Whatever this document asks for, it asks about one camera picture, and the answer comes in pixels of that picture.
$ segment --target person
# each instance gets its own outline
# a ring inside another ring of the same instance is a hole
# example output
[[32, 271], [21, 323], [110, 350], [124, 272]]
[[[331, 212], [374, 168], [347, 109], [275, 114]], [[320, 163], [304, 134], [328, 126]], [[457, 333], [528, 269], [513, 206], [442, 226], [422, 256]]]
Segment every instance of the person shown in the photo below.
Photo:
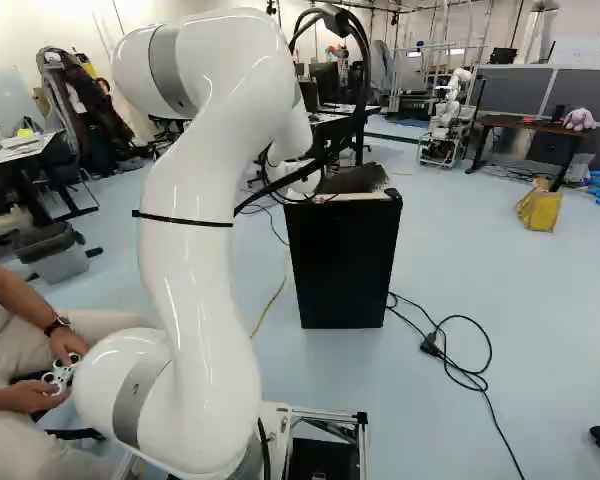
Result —
[[0, 266], [0, 480], [110, 479], [112, 465], [37, 429], [29, 413], [63, 403], [70, 392], [13, 378], [50, 370], [69, 353], [124, 328], [142, 326], [137, 315], [119, 312], [56, 311], [40, 294]]

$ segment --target wristwatch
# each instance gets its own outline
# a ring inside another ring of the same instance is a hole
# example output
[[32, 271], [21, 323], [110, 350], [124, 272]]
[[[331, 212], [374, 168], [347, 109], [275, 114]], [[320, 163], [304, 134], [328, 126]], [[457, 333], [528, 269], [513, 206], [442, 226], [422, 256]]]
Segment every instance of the wristwatch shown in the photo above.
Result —
[[44, 329], [44, 334], [47, 337], [51, 336], [51, 333], [58, 327], [69, 327], [71, 328], [71, 322], [68, 317], [63, 317], [56, 313], [55, 318], [53, 319], [53, 323]]

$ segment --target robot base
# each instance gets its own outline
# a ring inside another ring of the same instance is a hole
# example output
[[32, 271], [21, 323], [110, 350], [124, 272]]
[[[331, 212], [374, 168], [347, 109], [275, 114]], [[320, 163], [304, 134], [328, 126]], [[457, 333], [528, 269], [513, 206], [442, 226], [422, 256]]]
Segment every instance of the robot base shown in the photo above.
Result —
[[[366, 480], [369, 446], [366, 413], [314, 410], [265, 402], [261, 419], [267, 434], [271, 480]], [[302, 423], [320, 430], [320, 437], [325, 437], [326, 433], [331, 439], [294, 436], [294, 428]], [[248, 458], [252, 456], [257, 456], [255, 462]], [[244, 468], [234, 472], [230, 480], [264, 479], [259, 441], [257, 449], [248, 448], [241, 466]], [[169, 475], [167, 480], [179, 479]]]

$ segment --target gray trash bin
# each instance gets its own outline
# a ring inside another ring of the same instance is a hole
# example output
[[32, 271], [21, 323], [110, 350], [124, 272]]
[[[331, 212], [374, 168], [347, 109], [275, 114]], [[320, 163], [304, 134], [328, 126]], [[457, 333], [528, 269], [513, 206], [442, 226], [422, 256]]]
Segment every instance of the gray trash bin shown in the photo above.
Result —
[[67, 222], [22, 232], [14, 250], [47, 283], [61, 282], [89, 268], [89, 259]]

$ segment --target game controller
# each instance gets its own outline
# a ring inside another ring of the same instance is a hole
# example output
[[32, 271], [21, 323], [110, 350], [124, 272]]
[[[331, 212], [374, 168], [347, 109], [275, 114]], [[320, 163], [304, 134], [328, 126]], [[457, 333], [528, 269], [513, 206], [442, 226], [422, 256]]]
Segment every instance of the game controller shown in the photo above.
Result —
[[71, 352], [69, 354], [69, 358], [71, 359], [71, 365], [65, 367], [60, 359], [56, 359], [53, 362], [53, 371], [47, 372], [42, 376], [42, 381], [48, 383], [49, 385], [55, 385], [58, 387], [58, 390], [54, 393], [49, 393], [48, 395], [55, 397], [64, 393], [68, 387], [71, 386], [71, 380], [73, 379], [73, 374], [75, 373], [78, 364], [82, 358], [75, 352]]

